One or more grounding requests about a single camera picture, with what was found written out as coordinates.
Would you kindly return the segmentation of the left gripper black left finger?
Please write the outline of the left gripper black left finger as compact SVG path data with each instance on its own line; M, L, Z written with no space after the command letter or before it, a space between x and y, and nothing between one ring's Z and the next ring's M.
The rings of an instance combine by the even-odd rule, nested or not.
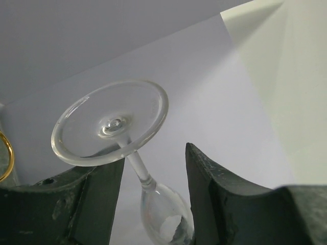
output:
M109 244L124 160L1 188L1 244Z

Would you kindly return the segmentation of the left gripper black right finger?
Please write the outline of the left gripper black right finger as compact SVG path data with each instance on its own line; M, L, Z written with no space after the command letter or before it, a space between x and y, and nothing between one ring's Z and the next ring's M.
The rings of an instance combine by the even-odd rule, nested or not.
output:
M269 189L185 147L196 244L326 244L326 186Z

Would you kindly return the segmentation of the clear wine glass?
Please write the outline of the clear wine glass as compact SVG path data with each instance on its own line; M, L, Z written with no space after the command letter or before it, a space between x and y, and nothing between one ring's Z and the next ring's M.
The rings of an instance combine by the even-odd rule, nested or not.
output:
M73 166L128 159L141 183L141 218L154 244L193 244L190 206L148 172L138 150L160 130L169 109L166 91L145 80L112 82L77 100L60 116L51 147Z

